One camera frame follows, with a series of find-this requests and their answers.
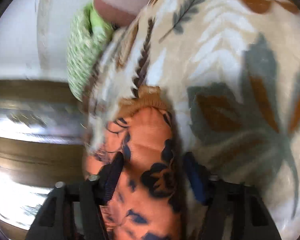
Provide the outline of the orange black floral garment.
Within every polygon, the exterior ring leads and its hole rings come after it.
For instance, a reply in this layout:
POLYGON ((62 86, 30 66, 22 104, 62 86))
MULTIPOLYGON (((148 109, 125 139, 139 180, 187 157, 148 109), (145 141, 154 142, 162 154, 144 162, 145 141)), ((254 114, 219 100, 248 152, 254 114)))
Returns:
POLYGON ((159 87, 141 86, 122 99, 104 140, 84 157, 87 176, 122 153, 125 165, 112 199, 101 207, 110 239, 180 239, 182 198, 177 178, 172 116, 159 87))

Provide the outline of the brown wooden furniture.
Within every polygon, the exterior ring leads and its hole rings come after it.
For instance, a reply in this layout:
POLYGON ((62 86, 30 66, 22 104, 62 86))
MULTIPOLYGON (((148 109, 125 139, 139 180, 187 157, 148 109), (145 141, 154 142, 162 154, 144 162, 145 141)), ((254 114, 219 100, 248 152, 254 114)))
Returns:
POLYGON ((24 239, 55 183, 83 180, 84 129, 66 83, 0 80, 0 239, 24 239))

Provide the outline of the green white patterned pillow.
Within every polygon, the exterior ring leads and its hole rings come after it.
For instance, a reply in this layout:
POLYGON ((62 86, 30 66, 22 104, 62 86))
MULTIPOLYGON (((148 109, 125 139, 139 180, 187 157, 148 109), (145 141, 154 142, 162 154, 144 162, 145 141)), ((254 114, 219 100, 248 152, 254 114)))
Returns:
POLYGON ((92 3, 81 8, 71 21, 66 52, 68 84, 73 96, 82 101, 93 66, 111 40, 114 27, 105 21, 92 3))

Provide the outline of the beige leaf print blanket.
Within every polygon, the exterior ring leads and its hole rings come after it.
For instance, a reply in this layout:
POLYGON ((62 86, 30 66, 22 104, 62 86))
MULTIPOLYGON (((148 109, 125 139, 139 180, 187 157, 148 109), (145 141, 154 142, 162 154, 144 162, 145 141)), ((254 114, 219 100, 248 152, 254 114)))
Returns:
MULTIPOLYGON (((300 237, 300 9, 294 0, 149 0, 119 29, 90 87, 86 152, 122 99, 159 87, 176 166, 186 152, 232 183, 254 185, 282 239, 300 237)), ((205 209, 179 181, 181 228, 205 209)))

